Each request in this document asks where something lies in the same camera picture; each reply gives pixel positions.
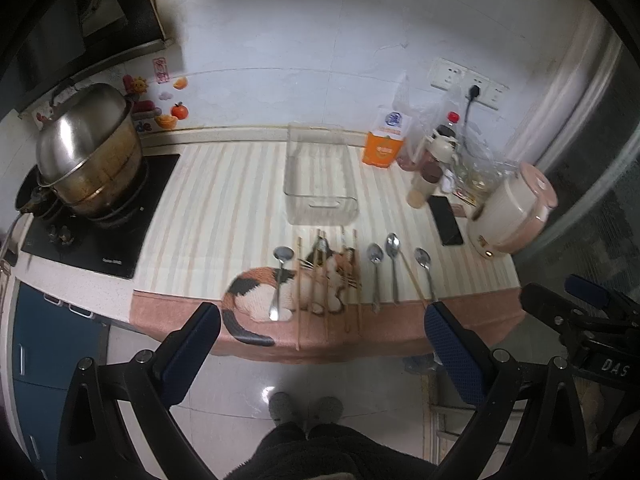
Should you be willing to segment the pink cream rice cooker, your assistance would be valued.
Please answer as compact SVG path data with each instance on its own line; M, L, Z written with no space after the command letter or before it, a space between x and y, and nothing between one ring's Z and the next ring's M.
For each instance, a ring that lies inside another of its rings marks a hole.
M547 177L521 162L471 214L469 241L485 259L519 252L544 229L558 196Z

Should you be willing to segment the left grey slipper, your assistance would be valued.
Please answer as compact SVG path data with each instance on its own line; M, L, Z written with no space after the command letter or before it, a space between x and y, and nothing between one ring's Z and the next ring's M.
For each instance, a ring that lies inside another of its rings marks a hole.
M277 427L286 424L299 425L302 421L295 401L286 392L273 393L269 398L268 408L270 417Z

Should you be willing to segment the grey slipper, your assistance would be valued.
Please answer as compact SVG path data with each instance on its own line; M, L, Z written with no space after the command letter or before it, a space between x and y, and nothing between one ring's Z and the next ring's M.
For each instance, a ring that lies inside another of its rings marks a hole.
M311 404L308 411L308 424L318 425L337 424L344 413L344 405L335 396L324 396Z
M286 392L273 393L269 398L268 408L270 417L277 427L286 424L299 425L302 421L295 401Z

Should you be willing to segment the person's dark trousers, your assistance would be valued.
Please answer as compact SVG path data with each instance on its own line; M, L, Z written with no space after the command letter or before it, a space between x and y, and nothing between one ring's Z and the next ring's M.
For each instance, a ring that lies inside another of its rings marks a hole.
M304 431L287 422L270 431L230 479L427 479L436 466L339 424Z

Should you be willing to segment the black smartphone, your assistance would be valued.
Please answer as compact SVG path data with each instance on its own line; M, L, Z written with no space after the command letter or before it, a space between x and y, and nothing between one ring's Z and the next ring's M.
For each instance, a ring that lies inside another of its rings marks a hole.
M463 244L463 236L449 200L444 196L431 196L427 203L434 218L442 246L461 246Z

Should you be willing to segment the clear plastic bags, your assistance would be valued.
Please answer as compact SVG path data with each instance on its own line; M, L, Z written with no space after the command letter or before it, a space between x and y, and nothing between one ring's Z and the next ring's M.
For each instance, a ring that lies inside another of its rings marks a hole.
M396 162L401 169L418 171L431 159L445 173L447 193L461 188L482 200L518 171L512 162L491 146L480 127L471 122L471 108L480 102L480 86L455 82L439 100L423 105L410 101L409 78L403 76L393 109L411 119Z

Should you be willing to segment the right grey slipper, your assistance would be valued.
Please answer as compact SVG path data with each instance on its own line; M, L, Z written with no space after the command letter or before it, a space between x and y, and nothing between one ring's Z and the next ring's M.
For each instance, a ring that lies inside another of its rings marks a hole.
M308 411L308 424L318 425L337 424L344 413L344 405L335 396L324 396L311 404Z

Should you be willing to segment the red cap dark bottle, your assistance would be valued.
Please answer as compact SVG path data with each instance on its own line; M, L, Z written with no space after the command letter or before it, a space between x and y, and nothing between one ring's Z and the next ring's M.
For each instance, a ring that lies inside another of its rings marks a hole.
M448 112L444 121L435 128L437 135L445 138L450 143L457 143L459 120L460 116L457 112L453 110Z

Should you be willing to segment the leftmost steel spoon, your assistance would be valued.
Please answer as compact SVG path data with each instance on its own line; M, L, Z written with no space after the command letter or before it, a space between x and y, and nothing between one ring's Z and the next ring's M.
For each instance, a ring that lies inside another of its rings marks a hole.
M269 319L271 322L288 321L292 316L293 301L289 292L283 292L285 279L288 277L285 265L294 258L294 252L291 247L279 246L273 251L273 257L278 262L276 270L276 284L274 285L274 293L269 307Z

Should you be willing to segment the leftmost wooden chopstick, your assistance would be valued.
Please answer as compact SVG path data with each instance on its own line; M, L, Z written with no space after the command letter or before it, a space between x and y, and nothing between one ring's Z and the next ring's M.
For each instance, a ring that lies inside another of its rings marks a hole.
M301 236L296 238L296 287L295 287L295 299L296 299L296 322L295 322L295 336L296 336L296 351L300 350L300 321L302 320L302 283L303 272L302 264L300 263L300 257L303 255L303 240Z

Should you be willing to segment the orange white carton box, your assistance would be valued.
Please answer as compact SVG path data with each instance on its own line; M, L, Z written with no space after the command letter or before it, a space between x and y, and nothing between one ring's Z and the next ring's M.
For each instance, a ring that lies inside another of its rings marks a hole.
M412 121L410 115L380 106L367 134L361 161L369 166L388 168L402 148Z

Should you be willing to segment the clear plastic basket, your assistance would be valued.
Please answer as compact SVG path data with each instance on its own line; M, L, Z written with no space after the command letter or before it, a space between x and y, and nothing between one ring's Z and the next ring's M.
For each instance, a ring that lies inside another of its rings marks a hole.
M356 220L357 190L343 129L288 126L283 194L292 226L348 226Z

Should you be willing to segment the black range hood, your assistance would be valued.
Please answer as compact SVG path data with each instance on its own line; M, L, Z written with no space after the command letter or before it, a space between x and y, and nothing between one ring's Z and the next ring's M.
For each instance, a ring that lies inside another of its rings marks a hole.
M1 0L1 111L166 41L155 0Z

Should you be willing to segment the white wall socket strip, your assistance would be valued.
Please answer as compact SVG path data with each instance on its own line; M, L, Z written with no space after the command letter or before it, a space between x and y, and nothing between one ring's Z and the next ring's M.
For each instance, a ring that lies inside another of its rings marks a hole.
M470 70L446 58L436 58L431 68L431 86L440 90L449 90L457 84L464 94L469 93L469 88L477 86L480 95L475 99L477 103L498 110L510 89L500 82Z

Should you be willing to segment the fruit wall stickers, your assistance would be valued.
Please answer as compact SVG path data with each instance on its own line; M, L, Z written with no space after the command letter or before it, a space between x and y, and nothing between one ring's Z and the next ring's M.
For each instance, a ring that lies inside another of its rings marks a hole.
M188 85L187 76L169 69L165 55L154 55L141 70L122 76L137 133L175 130L185 122L190 115L184 102Z

